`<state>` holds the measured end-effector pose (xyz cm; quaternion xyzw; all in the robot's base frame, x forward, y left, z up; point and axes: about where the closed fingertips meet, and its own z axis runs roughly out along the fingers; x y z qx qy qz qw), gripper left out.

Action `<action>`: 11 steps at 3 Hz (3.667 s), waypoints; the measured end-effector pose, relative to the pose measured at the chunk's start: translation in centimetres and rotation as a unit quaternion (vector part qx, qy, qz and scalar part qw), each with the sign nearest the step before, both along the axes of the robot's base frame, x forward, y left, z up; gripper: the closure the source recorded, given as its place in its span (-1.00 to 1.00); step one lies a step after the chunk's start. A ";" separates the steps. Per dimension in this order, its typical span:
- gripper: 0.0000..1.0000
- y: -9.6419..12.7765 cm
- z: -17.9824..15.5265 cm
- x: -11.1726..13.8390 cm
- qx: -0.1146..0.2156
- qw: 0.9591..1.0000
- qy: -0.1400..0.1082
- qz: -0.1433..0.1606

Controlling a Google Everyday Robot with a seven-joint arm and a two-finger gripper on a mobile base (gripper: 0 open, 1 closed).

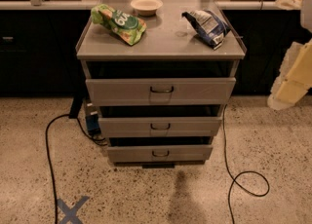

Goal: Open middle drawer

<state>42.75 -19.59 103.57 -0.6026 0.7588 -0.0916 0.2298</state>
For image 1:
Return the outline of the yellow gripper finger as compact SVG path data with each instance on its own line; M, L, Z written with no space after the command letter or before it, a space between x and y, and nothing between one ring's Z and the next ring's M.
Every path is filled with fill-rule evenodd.
M304 45L293 42L279 71L267 99L274 110L295 106L312 88L312 42Z

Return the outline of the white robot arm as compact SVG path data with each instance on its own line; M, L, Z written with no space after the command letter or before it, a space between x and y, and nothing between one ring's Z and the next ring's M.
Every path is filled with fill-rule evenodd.
M312 32L312 0L276 0L284 10L300 10L300 24ZM295 106L312 88L312 39L305 44L292 42L286 51L267 99L274 110Z

